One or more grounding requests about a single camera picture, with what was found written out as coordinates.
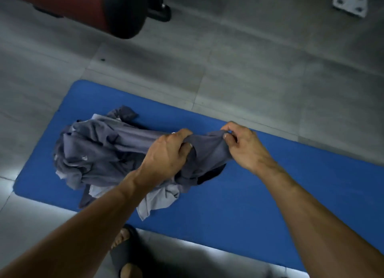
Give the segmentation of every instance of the black slipper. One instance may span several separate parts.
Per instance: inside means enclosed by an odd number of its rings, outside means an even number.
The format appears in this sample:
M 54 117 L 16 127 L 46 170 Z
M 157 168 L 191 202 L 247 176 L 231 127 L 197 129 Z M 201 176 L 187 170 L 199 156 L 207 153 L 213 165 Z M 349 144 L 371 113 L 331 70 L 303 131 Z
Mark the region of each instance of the black slipper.
M 151 253 L 143 245 L 138 232 L 133 226 L 126 224 L 123 228 L 129 231 L 129 239 L 110 251 L 112 263 L 118 276 L 120 277 L 122 267 L 127 263 L 131 263 L 140 268 L 143 277 L 150 277 L 148 272 L 152 272 L 154 269 L 154 260 Z

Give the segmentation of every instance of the concrete floor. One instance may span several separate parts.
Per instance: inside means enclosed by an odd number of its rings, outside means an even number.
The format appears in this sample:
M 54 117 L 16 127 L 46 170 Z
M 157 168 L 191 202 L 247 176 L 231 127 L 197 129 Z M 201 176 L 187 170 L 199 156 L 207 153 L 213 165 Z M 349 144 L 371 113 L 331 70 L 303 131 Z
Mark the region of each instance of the concrete floor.
M 365 19 L 332 9 L 331 0 L 166 2 L 170 22 L 148 19 L 137 37 L 119 40 L 0 0 L 0 267 L 74 214 L 11 191 L 80 78 L 384 164 L 384 0 L 370 0 Z M 207 277 L 306 275 L 142 235 L 156 256 L 192 276 L 205 276 L 200 265 Z M 109 257 L 98 275 L 115 275 Z

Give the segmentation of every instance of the finger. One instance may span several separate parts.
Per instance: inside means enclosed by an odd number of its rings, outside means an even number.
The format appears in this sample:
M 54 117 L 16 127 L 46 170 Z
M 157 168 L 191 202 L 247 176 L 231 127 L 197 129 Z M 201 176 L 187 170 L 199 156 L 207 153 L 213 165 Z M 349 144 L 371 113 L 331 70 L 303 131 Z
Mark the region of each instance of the finger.
M 179 156 L 183 160 L 185 160 L 189 154 L 189 152 L 192 149 L 192 145 L 189 142 L 185 142 L 184 144 L 181 145 L 180 150 L 179 150 Z
M 172 134 L 171 137 L 179 140 L 181 144 L 187 136 L 190 136 L 192 134 L 193 134 L 192 131 L 190 131 L 189 129 L 183 128 L 179 130 L 177 133 Z
M 226 123 L 221 129 L 225 131 L 233 131 L 236 135 L 238 135 L 242 128 L 244 128 L 244 126 L 238 125 L 234 121 L 230 121 Z
M 233 137 L 233 135 L 231 135 L 231 134 L 224 134 L 223 137 L 224 137 L 224 140 L 227 143 L 229 148 L 237 146 L 237 142 L 236 142 L 235 138 Z

